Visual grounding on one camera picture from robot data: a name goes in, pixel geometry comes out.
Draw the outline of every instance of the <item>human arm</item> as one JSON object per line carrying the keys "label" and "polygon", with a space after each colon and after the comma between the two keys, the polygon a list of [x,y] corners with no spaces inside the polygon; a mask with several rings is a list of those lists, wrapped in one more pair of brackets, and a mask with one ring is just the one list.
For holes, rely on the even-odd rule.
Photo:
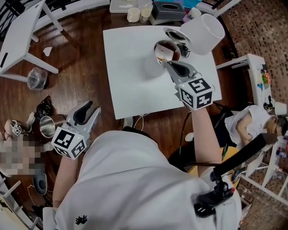
{"label": "human arm", "polygon": [[[198,163],[221,163],[222,156],[214,128],[206,108],[193,111],[195,157]],[[198,166],[198,176],[208,167]]]}
{"label": "human arm", "polygon": [[58,208],[77,180],[78,158],[62,157],[53,190],[53,207]]}
{"label": "human arm", "polygon": [[244,145],[247,145],[251,140],[252,136],[247,133],[247,126],[252,123],[251,113],[248,112],[236,125],[236,130],[239,133],[241,141]]}

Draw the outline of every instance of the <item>white mug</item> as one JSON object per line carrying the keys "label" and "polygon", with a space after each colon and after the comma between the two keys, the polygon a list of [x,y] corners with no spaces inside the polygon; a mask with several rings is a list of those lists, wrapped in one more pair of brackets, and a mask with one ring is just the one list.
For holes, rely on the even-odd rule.
{"label": "white mug", "polygon": [[140,13],[141,13],[141,10],[138,9],[138,8],[130,8],[128,10],[128,14],[127,14],[127,20],[128,22],[137,22],[139,21],[140,19]]}
{"label": "white mug", "polygon": [[193,19],[193,18],[196,18],[196,17],[199,17],[199,16],[201,16],[201,11],[198,10],[197,8],[193,7],[193,8],[189,11],[188,16],[189,16],[190,18],[192,18],[192,19]]}

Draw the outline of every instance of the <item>tissue box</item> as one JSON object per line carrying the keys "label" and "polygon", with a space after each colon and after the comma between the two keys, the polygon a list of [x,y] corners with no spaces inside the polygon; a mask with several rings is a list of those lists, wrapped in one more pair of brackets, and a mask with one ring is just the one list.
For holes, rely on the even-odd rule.
{"label": "tissue box", "polygon": [[186,13],[180,3],[154,1],[151,15],[155,21],[181,21]]}

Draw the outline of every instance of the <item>white container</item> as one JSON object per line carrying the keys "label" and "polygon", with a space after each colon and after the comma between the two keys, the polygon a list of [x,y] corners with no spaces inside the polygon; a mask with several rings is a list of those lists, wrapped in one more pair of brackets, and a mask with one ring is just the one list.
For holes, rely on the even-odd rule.
{"label": "white container", "polygon": [[198,55],[207,55],[225,36],[221,23],[207,13],[184,23],[180,31],[189,37],[189,49]]}
{"label": "white container", "polygon": [[189,16],[190,18],[197,18],[197,17],[201,16],[201,11],[198,10],[197,8],[193,7],[193,8],[189,11],[188,16]]}
{"label": "white container", "polygon": [[287,105],[284,103],[276,102],[275,115],[286,115],[286,114],[287,114]]}
{"label": "white container", "polygon": [[140,18],[141,10],[138,8],[130,8],[127,14],[128,22],[138,22]]}

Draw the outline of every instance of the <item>plastic bag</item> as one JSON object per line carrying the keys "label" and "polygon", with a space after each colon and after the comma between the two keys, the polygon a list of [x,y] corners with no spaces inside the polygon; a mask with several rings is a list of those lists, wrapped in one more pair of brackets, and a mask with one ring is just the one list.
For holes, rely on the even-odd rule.
{"label": "plastic bag", "polygon": [[47,96],[36,108],[35,119],[40,121],[44,116],[51,116],[53,113],[51,97]]}
{"label": "plastic bag", "polygon": [[48,86],[47,72],[40,68],[33,68],[28,73],[27,86],[31,90],[42,90]]}

